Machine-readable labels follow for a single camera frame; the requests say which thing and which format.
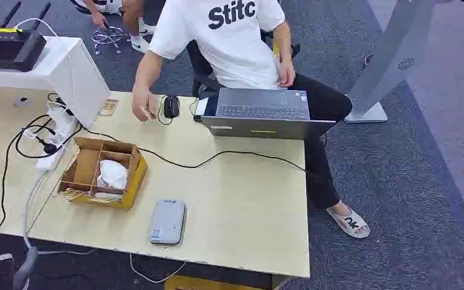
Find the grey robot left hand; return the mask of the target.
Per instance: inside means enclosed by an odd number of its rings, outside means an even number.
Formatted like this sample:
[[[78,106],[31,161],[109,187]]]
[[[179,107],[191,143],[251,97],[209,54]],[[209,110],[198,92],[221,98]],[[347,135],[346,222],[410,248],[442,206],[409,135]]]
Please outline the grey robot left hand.
[[[15,269],[13,255],[0,254],[0,289],[27,289],[38,255],[37,247],[30,248],[23,264]]]

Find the person's left hand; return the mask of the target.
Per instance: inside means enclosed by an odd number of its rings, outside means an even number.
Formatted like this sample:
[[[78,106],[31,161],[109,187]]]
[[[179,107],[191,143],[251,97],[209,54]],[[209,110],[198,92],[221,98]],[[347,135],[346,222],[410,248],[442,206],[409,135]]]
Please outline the person's left hand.
[[[290,59],[283,60],[279,68],[279,87],[288,88],[293,85],[295,79],[295,69]]]

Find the person's right hand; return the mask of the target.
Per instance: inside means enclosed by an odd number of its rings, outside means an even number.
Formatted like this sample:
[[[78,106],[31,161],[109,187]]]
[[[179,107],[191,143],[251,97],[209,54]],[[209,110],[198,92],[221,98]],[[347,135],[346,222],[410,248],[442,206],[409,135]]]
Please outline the person's right hand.
[[[132,90],[132,112],[141,122],[156,119],[156,97],[149,88],[134,86]]]

